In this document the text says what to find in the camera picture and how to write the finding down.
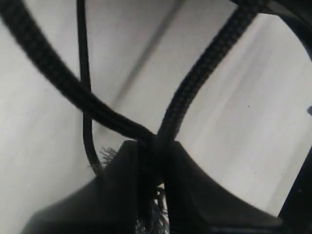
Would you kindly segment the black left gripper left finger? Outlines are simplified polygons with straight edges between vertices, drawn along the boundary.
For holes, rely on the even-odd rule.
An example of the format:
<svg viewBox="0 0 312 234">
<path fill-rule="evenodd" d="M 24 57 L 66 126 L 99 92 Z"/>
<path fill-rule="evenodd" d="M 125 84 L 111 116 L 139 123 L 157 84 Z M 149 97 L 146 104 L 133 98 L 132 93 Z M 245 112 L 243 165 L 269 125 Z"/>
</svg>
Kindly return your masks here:
<svg viewBox="0 0 312 234">
<path fill-rule="evenodd" d="M 105 168 L 82 188 L 33 214 L 23 234 L 153 234 L 147 185 L 150 147 L 123 142 Z"/>
</svg>

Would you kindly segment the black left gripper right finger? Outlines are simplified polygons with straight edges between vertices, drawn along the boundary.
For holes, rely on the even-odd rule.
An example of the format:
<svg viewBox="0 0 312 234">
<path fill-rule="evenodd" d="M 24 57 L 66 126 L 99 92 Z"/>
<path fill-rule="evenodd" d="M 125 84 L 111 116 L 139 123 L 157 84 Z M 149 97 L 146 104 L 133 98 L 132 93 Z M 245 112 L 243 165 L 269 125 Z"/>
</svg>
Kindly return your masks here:
<svg viewBox="0 0 312 234">
<path fill-rule="evenodd" d="M 172 234 L 282 234 L 284 224 L 210 178 L 175 141 L 163 179 Z"/>
</svg>

